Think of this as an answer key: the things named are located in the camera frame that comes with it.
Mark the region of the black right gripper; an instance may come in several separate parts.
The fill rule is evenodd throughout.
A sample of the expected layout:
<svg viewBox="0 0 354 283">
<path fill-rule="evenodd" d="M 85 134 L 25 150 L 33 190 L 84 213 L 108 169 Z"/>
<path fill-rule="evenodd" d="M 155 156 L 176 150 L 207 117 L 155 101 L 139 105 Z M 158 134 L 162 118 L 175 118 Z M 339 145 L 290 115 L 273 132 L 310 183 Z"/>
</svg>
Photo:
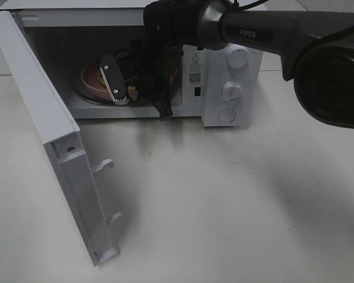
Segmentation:
<svg viewBox="0 0 354 283">
<path fill-rule="evenodd" d="M 171 107 L 171 79 L 176 70 L 176 62 L 180 57 L 180 45 L 161 45 L 152 40 L 132 41 L 130 52 L 135 57 L 138 90 L 153 103 L 161 121 L 173 116 Z"/>
</svg>

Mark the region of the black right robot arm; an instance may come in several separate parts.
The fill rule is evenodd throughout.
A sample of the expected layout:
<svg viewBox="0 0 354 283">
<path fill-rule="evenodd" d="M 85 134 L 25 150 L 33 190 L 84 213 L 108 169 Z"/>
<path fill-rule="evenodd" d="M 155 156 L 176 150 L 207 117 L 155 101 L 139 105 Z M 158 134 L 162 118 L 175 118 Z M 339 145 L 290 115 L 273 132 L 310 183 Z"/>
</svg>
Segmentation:
<svg viewBox="0 0 354 283">
<path fill-rule="evenodd" d="M 141 96 L 160 118 L 172 115 L 169 74 L 184 45 L 221 50 L 238 44 L 276 54 L 283 79 L 316 120 L 354 129 L 354 12 L 258 11 L 256 3 L 155 1 L 143 10 L 136 51 Z"/>
</svg>

